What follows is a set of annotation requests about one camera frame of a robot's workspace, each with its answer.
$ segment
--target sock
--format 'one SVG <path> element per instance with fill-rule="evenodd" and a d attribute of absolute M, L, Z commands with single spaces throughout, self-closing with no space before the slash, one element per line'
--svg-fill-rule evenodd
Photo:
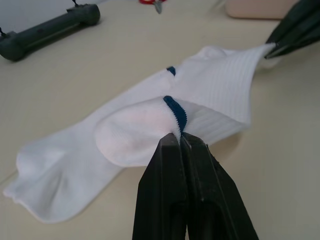
<path fill-rule="evenodd" d="M 61 222 L 83 210 L 122 167 L 147 165 L 166 134 L 179 139 L 184 130 L 212 144 L 248 127 L 251 80 L 272 47 L 208 46 L 156 73 L 74 126 L 24 146 L 18 177 L 4 194 L 44 223 Z"/>

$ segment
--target beige box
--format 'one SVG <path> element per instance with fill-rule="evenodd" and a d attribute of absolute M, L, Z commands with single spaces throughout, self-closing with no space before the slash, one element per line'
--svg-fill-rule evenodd
<path fill-rule="evenodd" d="M 233 18 L 282 19 L 298 0 L 226 0 L 225 9 Z"/>

